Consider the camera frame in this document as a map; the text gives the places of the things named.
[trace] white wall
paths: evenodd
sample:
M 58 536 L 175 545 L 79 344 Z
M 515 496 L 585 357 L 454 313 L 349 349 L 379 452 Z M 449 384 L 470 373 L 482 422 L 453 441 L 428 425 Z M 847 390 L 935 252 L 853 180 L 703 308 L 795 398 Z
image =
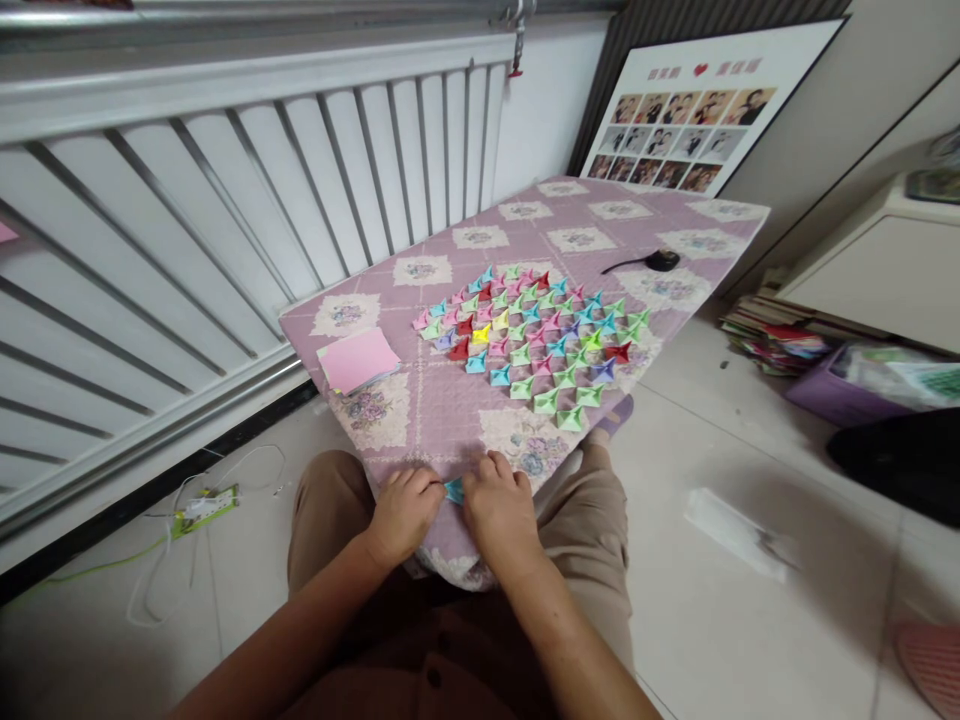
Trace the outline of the white wall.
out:
M 957 0 L 854 0 L 850 10 L 850 21 L 722 193 L 773 211 L 721 293 L 755 289 L 755 274 L 737 281 L 960 53 Z
M 608 23 L 606 16 L 530 21 L 523 75 L 504 91 L 494 201 L 567 171 Z

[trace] white radiator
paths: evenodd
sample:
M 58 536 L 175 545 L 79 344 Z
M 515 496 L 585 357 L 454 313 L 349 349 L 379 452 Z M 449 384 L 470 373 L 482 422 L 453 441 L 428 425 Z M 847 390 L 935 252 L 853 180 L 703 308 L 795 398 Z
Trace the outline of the white radiator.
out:
M 293 367 L 284 307 L 488 207 L 513 44 L 0 84 L 0 535 Z

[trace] pink floral tablecloth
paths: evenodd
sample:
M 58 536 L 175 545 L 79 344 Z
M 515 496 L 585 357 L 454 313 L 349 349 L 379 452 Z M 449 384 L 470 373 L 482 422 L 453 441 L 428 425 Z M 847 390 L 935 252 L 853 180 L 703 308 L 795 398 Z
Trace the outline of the pink floral tablecloth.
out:
M 374 494 L 393 470 L 412 463 L 456 478 L 482 449 L 504 452 L 536 490 L 709 297 L 767 212 L 676 190 L 556 177 L 300 303 L 280 323 L 356 444 Z M 668 273 L 641 263 L 600 274 L 663 247 L 681 256 Z M 630 348 L 630 362 L 616 366 L 602 407 L 587 409 L 583 432 L 559 430 L 553 415 L 534 414 L 529 400 L 511 400 L 509 388 L 491 387 L 490 369 L 507 358 L 491 358 L 485 374 L 467 374 L 463 361 L 449 360 L 447 351 L 411 327 L 424 308 L 449 299 L 488 266 L 499 275 L 517 264 L 538 275 L 549 271 L 552 282 L 565 277 L 570 287 L 583 283 L 589 294 L 602 290 L 604 304 L 623 298 L 629 313 L 651 311 L 649 327 Z M 372 326 L 382 328 L 400 356 L 400 371 L 353 397 L 333 393 L 317 350 Z M 544 349 L 533 353 L 542 357 Z M 514 380 L 530 374 L 529 367 L 515 370 Z M 551 377 L 538 377 L 534 392 L 552 387 Z M 561 410 L 573 407 L 573 392 L 561 391 Z M 454 585 L 482 590 L 494 583 L 462 509 L 452 502 L 444 502 L 417 557 Z

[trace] tile floor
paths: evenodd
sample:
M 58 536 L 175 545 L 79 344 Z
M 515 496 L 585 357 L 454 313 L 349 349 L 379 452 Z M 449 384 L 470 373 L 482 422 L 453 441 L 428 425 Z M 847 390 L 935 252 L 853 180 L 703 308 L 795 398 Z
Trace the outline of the tile floor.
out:
M 653 365 L 614 441 L 641 682 L 678 720 L 935 718 L 900 671 L 889 628 L 960 620 L 960 539 L 836 472 L 821 450 L 833 428 L 730 352 L 716 311 L 706 307 Z M 138 578 L 160 549 L 3 611 L 5 717 L 160 715 L 283 602 L 297 477 L 315 453 L 350 443 L 315 400 L 218 464 L 212 481 L 270 444 L 284 457 L 257 451 L 232 475 L 241 507 L 173 544 L 145 598 L 158 618 L 176 610 L 160 627 L 125 619 L 136 591 L 134 619 L 149 620 Z M 802 569 L 766 577 L 698 530 L 684 519 L 697 488 L 792 538 Z M 60 574 L 147 547 L 164 523 L 138 518 Z

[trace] hand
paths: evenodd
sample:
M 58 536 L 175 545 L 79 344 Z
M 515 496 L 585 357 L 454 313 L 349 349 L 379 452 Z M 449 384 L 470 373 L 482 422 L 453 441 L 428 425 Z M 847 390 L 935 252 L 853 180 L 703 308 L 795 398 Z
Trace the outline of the hand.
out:
M 397 470 L 384 483 L 370 527 L 367 551 L 378 565 L 393 570 L 420 547 L 447 495 L 430 468 Z
M 500 584 L 534 572 L 546 555 L 527 474 L 493 450 L 463 476 L 463 494 L 467 527 Z

